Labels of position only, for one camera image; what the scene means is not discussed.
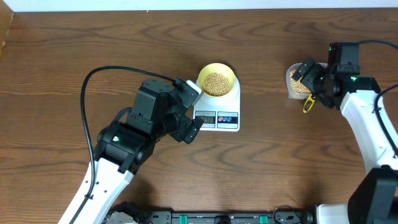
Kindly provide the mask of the yellow measuring scoop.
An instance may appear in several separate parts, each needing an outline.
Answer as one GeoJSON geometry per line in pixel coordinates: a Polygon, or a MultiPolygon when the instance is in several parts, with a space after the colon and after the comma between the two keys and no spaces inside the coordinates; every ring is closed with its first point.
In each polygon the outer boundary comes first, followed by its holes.
{"type": "Polygon", "coordinates": [[[311,110],[312,106],[315,104],[315,102],[316,102],[316,96],[310,94],[304,103],[303,112],[308,113],[311,110]]]}

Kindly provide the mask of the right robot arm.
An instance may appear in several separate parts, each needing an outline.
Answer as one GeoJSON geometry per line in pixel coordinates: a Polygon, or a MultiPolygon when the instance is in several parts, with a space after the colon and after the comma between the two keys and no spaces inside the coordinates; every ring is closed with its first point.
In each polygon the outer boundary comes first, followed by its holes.
{"type": "Polygon", "coordinates": [[[303,112],[316,101],[336,108],[349,123],[366,176],[346,203],[314,205],[298,216],[300,223],[397,223],[397,132],[383,103],[385,91],[373,77],[362,76],[361,42],[333,42],[327,63],[307,60],[292,65],[287,75],[291,98],[298,98],[291,83],[299,82],[310,94],[303,112]]]}

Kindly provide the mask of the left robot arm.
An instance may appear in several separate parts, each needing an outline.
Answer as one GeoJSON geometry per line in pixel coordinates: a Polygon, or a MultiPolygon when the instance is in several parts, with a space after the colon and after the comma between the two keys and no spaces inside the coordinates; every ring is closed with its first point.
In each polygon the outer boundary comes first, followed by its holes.
{"type": "Polygon", "coordinates": [[[144,80],[133,106],[122,109],[99,133],[94,160],[60,223],[102,223],[162,137],[190,144],[203,120],[190,119],[186,112],[202,94],[191,80],[144,80]]]}

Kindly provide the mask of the white digital kitchen scale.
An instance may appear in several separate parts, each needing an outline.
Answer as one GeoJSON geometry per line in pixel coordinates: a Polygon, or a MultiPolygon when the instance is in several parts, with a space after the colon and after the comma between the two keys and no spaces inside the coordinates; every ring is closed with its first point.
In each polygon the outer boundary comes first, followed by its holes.
{"type": "Polygon", "coordinates": [[[231,91],[223,96],[204,93],[193,107],[193,117],[204,120],[201,131],[238,132],[241,124],[241,86],[233,77],[231,91]]]}

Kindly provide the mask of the soybeans in yellow bowl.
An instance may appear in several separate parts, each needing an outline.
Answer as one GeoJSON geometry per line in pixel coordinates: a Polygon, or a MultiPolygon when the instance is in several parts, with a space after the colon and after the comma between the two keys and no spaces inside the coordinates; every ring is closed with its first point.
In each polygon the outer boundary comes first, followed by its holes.
{"type": "Polygon", "coordinates": [[[222,73],[213,72],[205,77],[202,87],[208,95],[223,96],[231,91],[233,85],[222,73]]]}

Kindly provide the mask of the pale yellow bowl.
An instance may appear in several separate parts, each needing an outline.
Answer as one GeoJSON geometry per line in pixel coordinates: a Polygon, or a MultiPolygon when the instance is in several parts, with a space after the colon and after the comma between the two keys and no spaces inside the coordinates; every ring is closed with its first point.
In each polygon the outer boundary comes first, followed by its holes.
{"type": "Polygon", "coordinates": [[[234,74],[233,70],[229,66],[227,66],[223,63],[211,63],[209,65],[206,65],[204,68],[202,68],[202,70],[199,72],[199,75],[198,75],[197,85],[203,90],[205,95],[207,95],[211,98],[230,97],[230,96],[234,95],[234,92],[238,89],[238,86],[239,86],[238,78],[234,74]],[[232,87],[231,91],[229,93],[227,93],[226,95],[211,96],[204,92],[204,89],[202,87],[203,81],[208,74],[213,73],[213,72],[222,73],[223,75],[228,77],[230,82],[232,83],[233,87],[232,87]]]}

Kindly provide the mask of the soybeans in container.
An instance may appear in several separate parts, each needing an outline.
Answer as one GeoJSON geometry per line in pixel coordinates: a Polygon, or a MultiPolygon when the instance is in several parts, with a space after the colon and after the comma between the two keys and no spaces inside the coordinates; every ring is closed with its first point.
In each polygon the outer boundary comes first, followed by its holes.
{"type": "Polygon", "coordinates": [[[291,87],[293,88],[293,90],[297,93],[304,93],[304,94],[310,94],[311,91],[305,87],[302,83],[300,83],[299,81],[295,81],[293,79],[293,75],[296,72],[296,69],[293,69],[290,72],[290,83],[291,83],[291,87]]]}

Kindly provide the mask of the clear plastic container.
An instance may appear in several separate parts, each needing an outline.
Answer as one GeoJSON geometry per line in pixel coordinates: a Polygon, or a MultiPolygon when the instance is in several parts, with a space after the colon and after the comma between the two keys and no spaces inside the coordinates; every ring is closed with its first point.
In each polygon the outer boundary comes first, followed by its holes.
{"type": "Polygon", "coordinates": [[[290,98],[290,99],[305,100],[305,99],[307,99],[308,96],[312,93],[312,92],[311,92],[310,94],[297,93],[297,92],[295,92],[295,91],[293,90],[293,88],[291,87],[291,83],[290,83],[290,72],[291,72],[293,69],[298,69],[298,67],[299,67],[300,65],[301,65],[301,63],[293,64],[293,65],[287,70],[287,73],[286,73],[287,90],[288,90],[288,94],[289,94],[289,98],[290,98]]]}

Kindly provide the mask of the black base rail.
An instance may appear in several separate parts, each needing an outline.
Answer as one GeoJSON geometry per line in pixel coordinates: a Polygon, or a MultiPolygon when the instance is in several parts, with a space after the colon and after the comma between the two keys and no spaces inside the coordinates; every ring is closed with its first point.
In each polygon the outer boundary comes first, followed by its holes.
{"type": "Polygon", "coordinates": [[[167,211],[144,212],[139,215],[113,212],[105,224],[304,224],[315,223],[313,215],[276,211],[266,213],[177,213],[167,211]]]}

